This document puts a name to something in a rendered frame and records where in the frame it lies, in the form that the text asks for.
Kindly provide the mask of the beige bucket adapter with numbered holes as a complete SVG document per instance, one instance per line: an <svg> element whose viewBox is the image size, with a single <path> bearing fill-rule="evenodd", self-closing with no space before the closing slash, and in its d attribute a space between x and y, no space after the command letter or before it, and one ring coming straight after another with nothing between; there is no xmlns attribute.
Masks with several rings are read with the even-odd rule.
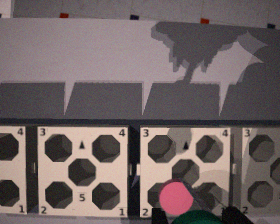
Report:
<svg viewBox="0 0 280 224"><path fill-rule="evenodd" d="M39 215L127 217L129 142L129 124L38 127Z"/></svg>

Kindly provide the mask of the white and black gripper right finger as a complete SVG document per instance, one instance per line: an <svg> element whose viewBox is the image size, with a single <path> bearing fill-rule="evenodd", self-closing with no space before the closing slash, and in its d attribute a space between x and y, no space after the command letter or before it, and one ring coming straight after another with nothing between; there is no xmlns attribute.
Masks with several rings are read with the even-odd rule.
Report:
<svg viewBox="0 0 280 224"><path fill-rule="evenodd" d="M222 211L224 224L254 224L237 207L226 207Z"/></svg>

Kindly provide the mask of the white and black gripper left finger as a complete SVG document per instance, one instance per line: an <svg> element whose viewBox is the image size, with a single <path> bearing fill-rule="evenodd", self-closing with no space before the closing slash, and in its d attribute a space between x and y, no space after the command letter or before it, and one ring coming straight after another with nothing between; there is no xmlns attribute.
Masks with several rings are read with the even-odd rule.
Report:
<svg viewBox="0 0 280 224"><path fill-rule="evenodd" d="M169 224L165 210L161 210L161 208L152 208L151 224Z"/></svg>

